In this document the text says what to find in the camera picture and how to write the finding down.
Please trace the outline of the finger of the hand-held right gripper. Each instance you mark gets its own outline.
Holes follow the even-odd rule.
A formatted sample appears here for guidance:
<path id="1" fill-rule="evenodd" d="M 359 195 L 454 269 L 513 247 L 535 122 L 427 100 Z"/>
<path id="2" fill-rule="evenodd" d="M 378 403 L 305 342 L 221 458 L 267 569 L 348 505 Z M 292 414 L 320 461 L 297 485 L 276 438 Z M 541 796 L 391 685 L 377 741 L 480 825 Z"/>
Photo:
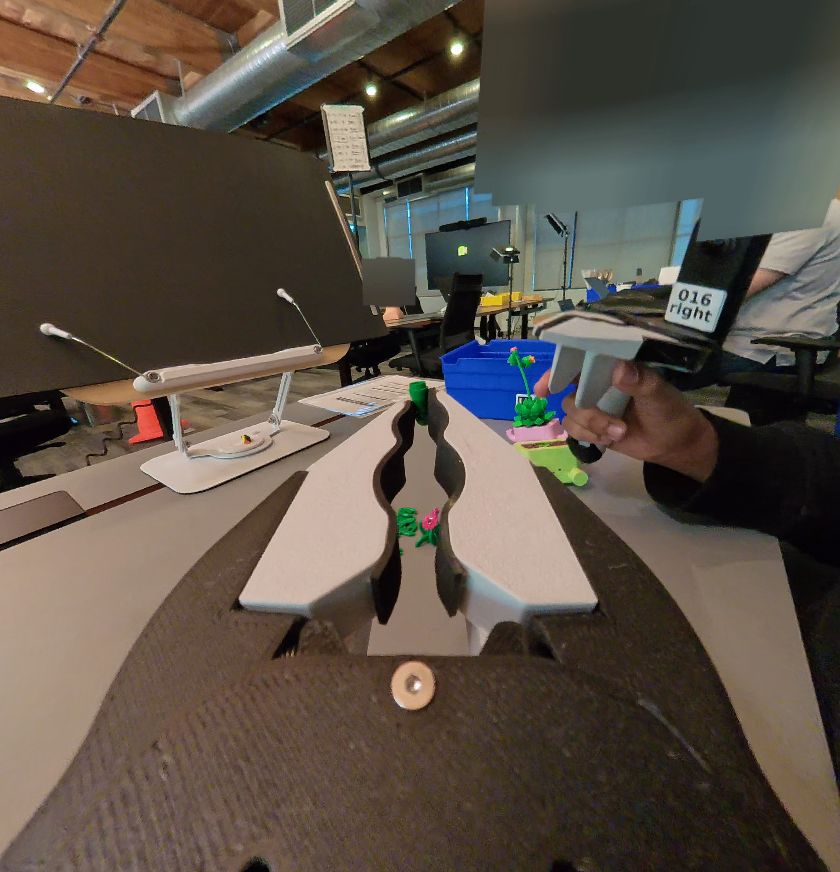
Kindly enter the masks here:
<path id="1" fill-rule="evenodd" d="M 542 341 L 624 360 L 634 359 L 645 342 L 640 329 L 596 317 L 557 317 L 536 322 L 534 328 L 535 337 Z"/>

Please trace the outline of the studio light on tripod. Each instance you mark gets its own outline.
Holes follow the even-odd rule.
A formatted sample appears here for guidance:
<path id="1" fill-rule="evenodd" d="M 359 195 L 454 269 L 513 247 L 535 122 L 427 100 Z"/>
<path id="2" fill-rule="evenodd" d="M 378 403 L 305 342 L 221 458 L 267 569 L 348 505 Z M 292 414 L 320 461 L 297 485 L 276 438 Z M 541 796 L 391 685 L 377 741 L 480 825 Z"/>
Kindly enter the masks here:
<path id="1" fill-rule="evenodd" d="M 497 263 L 503 263 L 508 268 L 508 323 L 506 337 L 512 337 L 513 295 L 514 295 L 514 267 L 519 264 L 520 251 L 513 245 L 494 247 L 491 251 L 491 259 Z"/>

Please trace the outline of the printed paper sheet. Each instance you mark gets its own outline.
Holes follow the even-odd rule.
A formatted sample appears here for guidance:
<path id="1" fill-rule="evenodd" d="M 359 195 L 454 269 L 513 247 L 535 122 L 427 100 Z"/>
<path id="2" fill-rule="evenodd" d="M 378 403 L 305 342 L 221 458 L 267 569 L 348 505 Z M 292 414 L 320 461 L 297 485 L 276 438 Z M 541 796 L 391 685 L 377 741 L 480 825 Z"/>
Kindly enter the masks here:
<path id="1" fill-rule="evenodd" d="M 414 381 L 418 379 L 412 376 L 383 375 L 310 398 L 302 398 L 299 403 L 335 414 L 362 418 L 390 406 L 410 404 L 409 386 Z"/>

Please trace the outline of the large black monitor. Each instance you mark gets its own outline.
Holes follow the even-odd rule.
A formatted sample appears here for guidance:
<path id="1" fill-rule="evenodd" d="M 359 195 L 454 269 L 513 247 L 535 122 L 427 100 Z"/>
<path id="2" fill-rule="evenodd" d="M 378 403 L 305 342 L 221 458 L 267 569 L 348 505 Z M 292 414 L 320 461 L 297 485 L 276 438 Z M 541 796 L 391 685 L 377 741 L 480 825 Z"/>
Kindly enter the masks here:
<path id="1" fill-rule="evenodd" d="M 455 273 L 481 274 L 484 288 L 506 286 L 509 268 L 494 260 L 491 251 L 510 245 L 511 226 L 511 221 L 504 220 L 425 234 L 428 289 L 441 289 L 441 281 L 450 282 Z"/>

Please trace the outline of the wooden office desk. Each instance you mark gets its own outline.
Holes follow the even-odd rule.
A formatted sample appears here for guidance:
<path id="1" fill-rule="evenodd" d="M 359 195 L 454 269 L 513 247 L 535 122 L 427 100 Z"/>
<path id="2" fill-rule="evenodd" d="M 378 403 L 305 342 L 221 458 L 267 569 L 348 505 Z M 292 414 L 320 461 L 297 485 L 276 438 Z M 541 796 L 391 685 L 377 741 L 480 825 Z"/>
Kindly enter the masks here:
<path id="1" fill-rule="evenodd" d="M 520 302 L 513 305 L 513 317 L 512 319 L 519 320 L 519 334 L 523 338 L 526 338 L 528 331 L 528 317 L 532 312 L 539 311 L 545 308 L 545 306 L 551 302 L 546 297 L 542 297 L 540 295 L 529 295 L 528 297 L 523 297 Z M 504 313 L 508 314 L 508 308 L 505 307 L 495 307 L 495 308 L 484 308 L 481 306 L 477 307 L 476 318 L 480 320 L 480 334 L 484 341 L 491 341 L 497 336 L 497 327 L 494 324 L 495 318 Z M 433 311 L 433 312 L 422 312 L 419 314 L 407 314 L 398 318 L 384 318 L 384 323 L 390 330 L 396 329 L 407 329 L 408 327 L 413 328 L 416 326 L 420 328 L 422 326 L 428 326 L 433 322 L 441 321 L 444 318 L 445 310 Z"/>

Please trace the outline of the pink brick planter with succulent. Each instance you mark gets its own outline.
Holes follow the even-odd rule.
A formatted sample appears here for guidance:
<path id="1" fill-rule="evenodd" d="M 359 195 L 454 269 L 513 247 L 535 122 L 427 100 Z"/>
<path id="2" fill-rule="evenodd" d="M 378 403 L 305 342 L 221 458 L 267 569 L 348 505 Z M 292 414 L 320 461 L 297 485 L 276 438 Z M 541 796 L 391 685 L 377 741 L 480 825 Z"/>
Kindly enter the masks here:
<path id="1" fill-rule="evenodd" d="M 517 367 L 525 388 L 514 406 L 513 428 L 506 432 L 515 444 L 556 441 L 565 436 L 560 419 L 548 409 L 547 398 L 539 398 L 531 391 L 527 371 L 535 363 L 534 355 L 522 355 L 516 345 L 511 347 L 508 364 Z"/>

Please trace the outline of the black office chair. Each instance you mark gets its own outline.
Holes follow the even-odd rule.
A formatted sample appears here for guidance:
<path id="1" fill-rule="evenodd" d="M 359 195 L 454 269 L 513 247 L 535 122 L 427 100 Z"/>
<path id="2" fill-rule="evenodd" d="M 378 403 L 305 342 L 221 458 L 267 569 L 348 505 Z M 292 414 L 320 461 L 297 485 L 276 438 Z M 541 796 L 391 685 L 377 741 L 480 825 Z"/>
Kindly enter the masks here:
<path id="1" fill-rule="evenodd" d="M 419 353 L 408 368 L 419 377 L 443 375 L 442 358 L 447 353 L 474 341 L 475 321 L 482 296 L 482 274 L 455 273 L 446 311 L 441 321 L 436 347 Z"/>
<path id="2" fill-rule="evenodd" d="M 830 338 L 761 337 L 754 344 L 793 352 L 793 374 L 738 373 L 722 379 L 727 408 L 745 411 L 753 425 L 804 422 L 808 414 L 835 415 L 840 408 L 840 331 Z"/>

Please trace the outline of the white book stand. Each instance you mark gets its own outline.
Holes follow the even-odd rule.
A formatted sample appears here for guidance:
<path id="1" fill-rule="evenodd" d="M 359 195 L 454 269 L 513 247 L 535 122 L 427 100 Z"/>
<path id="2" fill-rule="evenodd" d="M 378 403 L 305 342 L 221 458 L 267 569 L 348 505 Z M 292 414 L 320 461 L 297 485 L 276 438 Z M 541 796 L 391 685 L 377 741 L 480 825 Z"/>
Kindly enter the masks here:
<path id="1" fill-rule="evenodd" d="M 176 449 L 141 465 L 141 471 L 181 495 L 210 490 L 263 466 L 326 441 L 327 430 L 283 419 L 293 374 L 317 365 L 323 358 L 318 338 L 304 346 L 215 364 L 178 365 L 134 372 L 134 388 L 153 397 L 164 394 L 169 401 Z M 180 395 L 235 377 L 269 374 L 281 370 L 278 396 L 268 419 L 214 439 L 190 445 L 184 437 Z"/>

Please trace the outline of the orange traffic cone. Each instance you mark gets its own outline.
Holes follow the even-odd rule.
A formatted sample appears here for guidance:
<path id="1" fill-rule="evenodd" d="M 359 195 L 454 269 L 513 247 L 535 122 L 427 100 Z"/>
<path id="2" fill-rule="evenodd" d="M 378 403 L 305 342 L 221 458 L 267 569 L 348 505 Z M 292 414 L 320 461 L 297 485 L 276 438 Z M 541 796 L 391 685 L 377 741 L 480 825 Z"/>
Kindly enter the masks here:
<path id="1" fill-rule="evenodd" d="M 172 398 L 165 397 L 134 401 L 132 408 L 139 432 L 129 443 L 174 439 L 173 405 Z"/>

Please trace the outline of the lime green brick planter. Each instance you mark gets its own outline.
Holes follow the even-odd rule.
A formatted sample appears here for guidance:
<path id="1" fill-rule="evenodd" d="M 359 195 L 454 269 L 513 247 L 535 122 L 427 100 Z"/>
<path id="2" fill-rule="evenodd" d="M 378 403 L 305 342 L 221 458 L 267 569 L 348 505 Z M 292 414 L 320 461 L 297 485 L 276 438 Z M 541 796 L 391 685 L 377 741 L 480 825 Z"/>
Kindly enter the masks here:
<path id="1" fill-rule="evenodd" d="M 564 484 L 585 486 L 589 481 L 567 441 L 518 442 L 514 448 L 534 466 L 549 470 Z"/>

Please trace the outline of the panel light on stand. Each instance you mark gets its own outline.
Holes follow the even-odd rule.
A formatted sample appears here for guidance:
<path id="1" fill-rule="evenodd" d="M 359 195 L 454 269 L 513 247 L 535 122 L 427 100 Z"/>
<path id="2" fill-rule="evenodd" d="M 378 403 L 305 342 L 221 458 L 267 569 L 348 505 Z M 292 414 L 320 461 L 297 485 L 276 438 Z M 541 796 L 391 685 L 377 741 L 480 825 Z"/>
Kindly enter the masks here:
<path id="1" fill-rule="evenodd" d="M 567 292 L 572 286 L 573 278 L 573 257 L 575 244 L 572 234 L 572 226 L 560 219 L 555 213 L 546 213 L 545 221 L 554 233 L 559 237 L 563 245 L 563 276 L 561 289 L 563 297 L 567 297 Z"/>

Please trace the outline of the black board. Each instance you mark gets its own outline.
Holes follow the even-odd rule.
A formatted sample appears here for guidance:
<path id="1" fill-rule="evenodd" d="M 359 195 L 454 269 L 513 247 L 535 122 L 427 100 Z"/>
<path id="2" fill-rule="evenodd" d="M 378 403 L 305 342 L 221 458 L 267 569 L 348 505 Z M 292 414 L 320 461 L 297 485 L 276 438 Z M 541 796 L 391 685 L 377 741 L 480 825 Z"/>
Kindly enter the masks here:
<path id="1" fill-rule="evenodd" d="M 386 335 L 322 162 L 0 97 L 0 398 Z"/>

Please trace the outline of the blue plastic bin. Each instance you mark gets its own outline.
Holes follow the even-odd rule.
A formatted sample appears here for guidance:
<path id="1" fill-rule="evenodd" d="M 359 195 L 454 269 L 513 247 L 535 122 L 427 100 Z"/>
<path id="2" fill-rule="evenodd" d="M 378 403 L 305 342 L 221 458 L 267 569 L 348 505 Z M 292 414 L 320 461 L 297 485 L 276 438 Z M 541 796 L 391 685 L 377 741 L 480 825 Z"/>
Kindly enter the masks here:
<path id="1" fill-rule="evenodd" d="M 525 377 L 508 360 L 516 348 L 532 356 Z M 447 394 L 480 419 L 513 420 L 518 401 L 552 367 L 556 346 L 540 340 L 493 340 L 464 344 L 441 358 Z"/>

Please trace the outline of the person's right hand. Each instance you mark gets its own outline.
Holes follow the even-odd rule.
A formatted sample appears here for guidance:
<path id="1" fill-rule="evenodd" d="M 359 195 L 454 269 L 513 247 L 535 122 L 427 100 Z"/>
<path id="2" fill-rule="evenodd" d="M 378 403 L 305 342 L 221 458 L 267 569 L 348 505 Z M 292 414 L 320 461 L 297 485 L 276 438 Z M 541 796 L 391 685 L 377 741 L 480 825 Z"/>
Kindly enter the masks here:
<path id="1" fill-rule="evenodd" d="M 576 440 L 607 446 L 637 461 L 653 463 L 705 482 L 715 469 L 719 440 L 703 412 L 658 373 L 619 361 L 612 386 L 630 398 L 617 417 L 598 407 L 580 409 L 563 401 L 564 428 Z"/>

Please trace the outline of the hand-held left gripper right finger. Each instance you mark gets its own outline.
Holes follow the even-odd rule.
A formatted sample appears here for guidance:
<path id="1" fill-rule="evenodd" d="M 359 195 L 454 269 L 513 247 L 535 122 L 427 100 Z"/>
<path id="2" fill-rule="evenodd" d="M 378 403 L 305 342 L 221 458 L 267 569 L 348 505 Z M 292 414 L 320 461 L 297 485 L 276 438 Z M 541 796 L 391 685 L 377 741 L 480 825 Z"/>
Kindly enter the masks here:
<path id="1" fill-rule="evenodd" d="M 571 493 L 450 398 L 432 392 L 441 510 L 436 585 L 447 614 L 461 613 L 470 646 L 497 624 L 590 613 L 598 597 L 550 497 Z"/>

